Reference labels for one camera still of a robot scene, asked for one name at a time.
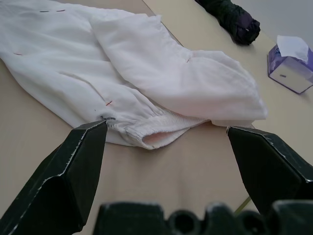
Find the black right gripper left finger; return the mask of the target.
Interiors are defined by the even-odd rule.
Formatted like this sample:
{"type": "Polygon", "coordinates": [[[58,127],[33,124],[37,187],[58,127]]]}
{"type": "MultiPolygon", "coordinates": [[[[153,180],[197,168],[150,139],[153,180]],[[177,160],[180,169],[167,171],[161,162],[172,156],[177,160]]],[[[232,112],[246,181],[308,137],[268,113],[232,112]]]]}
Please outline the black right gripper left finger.
{"type": "Polygon", "coordinates": [[[86,225],[107,135],[104,120],[71,130],[37,167],[0,219],[2,235],[72,235],[86,225]]]}

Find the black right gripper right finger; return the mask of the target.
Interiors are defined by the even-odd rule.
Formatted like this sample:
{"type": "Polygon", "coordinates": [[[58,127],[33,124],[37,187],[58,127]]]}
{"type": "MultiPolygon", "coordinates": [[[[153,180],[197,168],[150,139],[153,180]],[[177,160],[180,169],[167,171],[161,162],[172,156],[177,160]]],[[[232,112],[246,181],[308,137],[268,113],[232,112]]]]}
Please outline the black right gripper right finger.
{"type": "Polygon", "coordinates": [[[260,213],[278,200],[311,200],[313,167],[276,134],[229,126],[227,135],[245,188],[260,213]]]}

